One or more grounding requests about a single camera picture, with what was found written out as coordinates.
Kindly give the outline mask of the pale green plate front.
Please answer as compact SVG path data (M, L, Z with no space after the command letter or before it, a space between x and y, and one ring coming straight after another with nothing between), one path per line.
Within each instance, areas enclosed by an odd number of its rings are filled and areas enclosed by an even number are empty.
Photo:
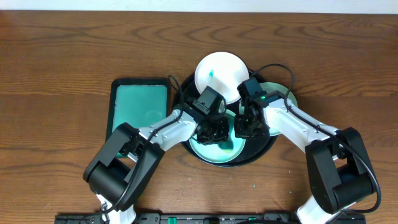
M239 154L243 151L244 145L246 143L245 139L237 138L235 136L234 131L234 117L235 113L227 110L226 117L229 123L229 139L228 141L232 141L234 143L234 150L232 153L224 153L219 147L218 144L210 144L210 145L203 145L196 141L196 136L194 135L193 138L189 140L190 147L194 151L194 153L200 158L203 159L205 162L210 162L214 164L221 164L230 162L233 159L237 158Z

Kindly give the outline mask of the green scrub sponge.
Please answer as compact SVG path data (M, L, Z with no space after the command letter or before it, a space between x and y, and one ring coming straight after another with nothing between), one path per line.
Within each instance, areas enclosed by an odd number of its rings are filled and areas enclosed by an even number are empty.
M232 153L234 150L234 143L232 141L225 141L221 142L218 144L218 147L224 152L224 153Z

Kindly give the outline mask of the pale green plate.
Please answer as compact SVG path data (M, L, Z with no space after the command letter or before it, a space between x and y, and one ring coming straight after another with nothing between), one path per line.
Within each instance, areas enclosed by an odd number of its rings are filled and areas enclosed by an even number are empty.
M190 147L194 151L194 153L200 158L203 159L205 162L210 162L214 164L221 164L230 162L233 159L237 158L239 154L243 151L244 145L246 143L245 139L237 138L235 136L234 131L234 117L235 113L227 110L226 117L229 123L229 139L228 141L232 141L234 143L234 150L232 153L224 153L219 147L218 144L210 144L210 145L203 145L196 141L196 136L194 135L193 138L189 140Z
M274 83L274 82L262 82L259 85L261 86L262 90L265 91L266 93L271 93L273 91L279 91L283 94L286 94L286 91L288 90L287 87L285 87L279 83ZM296 107L298 107L297 99L292 92L289 93L288 99L290 99L292 101L292 103ZM269 134L270 134L270 136L277 136L277 135L280 135L280 132L274 128L270 128Z

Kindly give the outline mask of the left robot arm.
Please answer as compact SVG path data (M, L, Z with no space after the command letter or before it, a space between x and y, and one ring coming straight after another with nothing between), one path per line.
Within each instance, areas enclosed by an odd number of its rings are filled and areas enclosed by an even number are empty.
M218 143L227 139L228 132L224 112L189 105L150 126L120 124L83 173L83 180L101 202L101 221L135 221L134 204L170 148L192 136L206 144Z

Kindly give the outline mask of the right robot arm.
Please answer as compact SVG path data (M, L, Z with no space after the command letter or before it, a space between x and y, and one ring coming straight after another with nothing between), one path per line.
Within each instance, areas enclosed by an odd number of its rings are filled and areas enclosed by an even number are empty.
M283 134L305 153L311 197L295 212L299 223L330 223L360 200L380 194L361 135L353 128L325 125L297 108L279 91L267 93L256 78L237 90L244 113L235 117L238 138Z

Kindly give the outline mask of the white plate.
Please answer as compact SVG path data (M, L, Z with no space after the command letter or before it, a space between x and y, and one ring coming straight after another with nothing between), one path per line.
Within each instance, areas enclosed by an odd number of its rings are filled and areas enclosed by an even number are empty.
M214 52L197 65L194 82L199 93L209 86L221 94L229 105L241 99L237 87L248 78L249 70L238 56L229 52Z

